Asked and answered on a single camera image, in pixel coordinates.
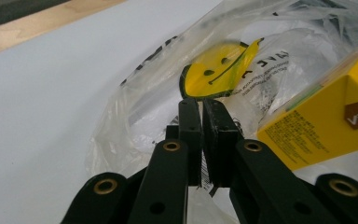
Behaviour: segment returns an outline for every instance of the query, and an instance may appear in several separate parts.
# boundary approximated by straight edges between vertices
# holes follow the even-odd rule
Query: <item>wooden edge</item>
[[[124,1],[125,0],[71,0],[18,20],[2,24],[0,25],[0,51]]]

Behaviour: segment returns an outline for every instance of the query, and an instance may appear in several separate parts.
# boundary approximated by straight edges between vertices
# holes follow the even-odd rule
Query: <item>plastic bag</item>
[[[358,4],[289,0],[223,2],[163,46],[120,85],[91,139],[87,157],[90,173],[109,171],[130,176],[144,168],[155,144],[164,138],[166,126],[177,123],[177,104],[183,99],[188,78],[185,68],[198,63],[195,59],[207,50],[231,44],[239,46],[230,51],[235,51],[234,61],[250,48],[257,48],[256,55],[243,56],[251,63],[245,68],[235,67],[245,71],[241,78],[228,80],[227,85],[234,88],[225,86],[213,97],[218,96],[226,105],[245,137],[255,138],[262,118],[358,47]],[[240,46],[244,46],[243,52],[238,52]],[[215,73],[218,69],[221,67],[205,71],[204,75],[220,78]],[[302,176],[314,178],[316,173],[306,172]],[[203,189],[192,194],[195,196],[190,203],[211,204],[197,196],[205,194]],[[227,208],[224,214],[232,214],[232,208],[228,208],[230,201],[224,198],[216,203],[221,209]],[[215,216],[213,209],[208,216]],[[225,218],[224,222],[236,222],[235,214],[229,217],[233,219]],[[189,214],[190,223],[214,220],[221,223]]]

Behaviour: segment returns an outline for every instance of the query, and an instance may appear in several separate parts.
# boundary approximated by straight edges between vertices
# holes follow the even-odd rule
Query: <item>black object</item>
[[[3,0],[0,1],[0,24],[14,21],[69,0]]]
[[[202,122],[198,103],[182,101],[179,125],[167,127],[167,139],[156,145],[148,167],[128,179],[94,176],[62,223],[186,223],[188,180],[192,186],[201,182],[203,148],[210,178],[216,187],[230,187],[240,223],[358,224],[357,181],[330,174],[315,186],[303,182],[268,146],[243,139],[215,100],[203,102]]]

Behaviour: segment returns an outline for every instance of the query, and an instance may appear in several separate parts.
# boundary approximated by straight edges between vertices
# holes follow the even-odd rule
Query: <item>yellow cardboard box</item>
[[[358,50],[263,123],[259,140],[292,170],[358,150]]]

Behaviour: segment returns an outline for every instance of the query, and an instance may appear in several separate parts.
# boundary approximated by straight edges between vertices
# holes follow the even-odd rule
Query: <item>yellow object in bag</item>
[[[182,96],[196,99],[229,96],[257,54],[261,40],[250,46],[222,43],[202,52],[182,72]]]

